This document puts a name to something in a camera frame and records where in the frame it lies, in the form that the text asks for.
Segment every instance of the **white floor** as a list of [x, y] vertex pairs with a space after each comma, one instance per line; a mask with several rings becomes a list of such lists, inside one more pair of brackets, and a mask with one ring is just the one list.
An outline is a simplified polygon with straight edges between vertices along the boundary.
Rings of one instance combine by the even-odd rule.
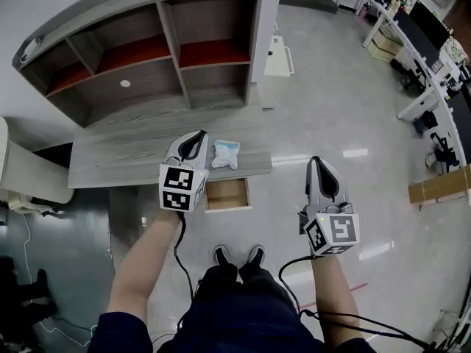
[[[411, 180], [425, 178], [427, 148], [411, 126], [396, 119], [409, 101], [392, 69], [361, 47], [368, 26], [352, 13], [337, 15], [280, 6], [277, 24], [291, 48], [295, 74], [266, 78], [262, 97], [272, 156], [319, 155], [331, 162], [350, 188], [360, 215], [361, 243], [340, 256], [361, 315], [429, 339], [441, 309], [458, 310], [470, 278], [471, 209], [466, 200], [426, 207], [408, 202]], [[345, 158], [343, 151], [367, 149]], [[282, 264], [308, 253], [298, 235], [297, 211], [306, 203], [305, 163], [276, 165], [249, 179], [252, 210], [188, 214], [180, 258], [194, 286], [213, 265], [213, 248], [224, 243], [241, 264], [254, 243], [266, 249], [264, 267], [275, 276]], [[155, 186], [140, 189], [141, 215], [151, 221]], [[190, 304], [184, 273], [169, 252], [149, 306], [152, 338], [174, 332]], [[286, 272], [301, 304], [314, 302], [309, 264]], [[315, 321], [304, 321], [322, 338]], [[155, 343], [160, 347], [164, 337]], [[420, 352], [411, 343], [373, 338], [378, 352]]]

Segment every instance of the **red shelf panel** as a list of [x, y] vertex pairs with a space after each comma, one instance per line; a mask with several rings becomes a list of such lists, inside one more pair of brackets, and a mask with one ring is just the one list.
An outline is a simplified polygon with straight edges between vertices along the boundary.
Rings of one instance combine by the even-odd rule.
[[211, 40], [181, 45], [180, 67], [198, 65], [248, 63], [249, 49], [235, 40]]
[[141, 39], [107, 50], [103, 54], [96, 73], [100, 74], [127, 65], [167, 56], [170, 56], [170, 49], [165, 35]]
[[57, 71], [52, 77], [49, 85], [48, 94], [65, 89], [90, 77], [90, 72], [82, 63], [74, 63]]

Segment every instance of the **forearm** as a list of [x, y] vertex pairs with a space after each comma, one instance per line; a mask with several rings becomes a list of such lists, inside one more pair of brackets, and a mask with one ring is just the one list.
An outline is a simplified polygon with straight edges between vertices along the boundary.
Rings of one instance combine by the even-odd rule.
[[[358, 315], [358, 308], [337, 257], [321, 257], [312, 260], [311, 263], [316, 283], [317, 310]], [[354, 327], [359, 326], [357, 318], [334, 315], [321, 315], [321, 317]], [[326, 342], [334, 348], [351, 338], [361, 337], [358, 331], [336, 327], [328, 322], [321, 322], [321, 326]]]
[[160, 275], [180, 220], [175, 212], [161, 211], [132, 246], [111, 289], [108, 312], [124, 311], [146, 321], [146, 303]]

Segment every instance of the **navy shirt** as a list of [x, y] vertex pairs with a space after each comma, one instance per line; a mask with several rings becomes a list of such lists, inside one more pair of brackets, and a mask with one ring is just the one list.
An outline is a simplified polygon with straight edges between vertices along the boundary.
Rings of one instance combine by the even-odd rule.
[[[127, 313], [100, 316], [89, 353], [152, 353], [141, 319]], [[174, 353], [316, 353], [326, 352], [299, 317], [282, 301], [261, 293], [220, 296], [194, 305], [174, 339], [161, 352]], [[374, 353], [362, 338], [352, 339], [335, 353]]]

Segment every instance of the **white cube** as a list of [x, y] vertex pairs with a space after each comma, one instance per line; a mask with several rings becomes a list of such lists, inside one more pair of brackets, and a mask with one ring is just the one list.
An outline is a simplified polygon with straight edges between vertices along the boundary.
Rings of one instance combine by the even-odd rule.
[[341, 254], [360, 243], [357, 214], [317, 213], [303, 229], [316, 256]]
[[160, 165], [159, 200], [161, 209], [193, 212], [205, 190], [208, 170]]

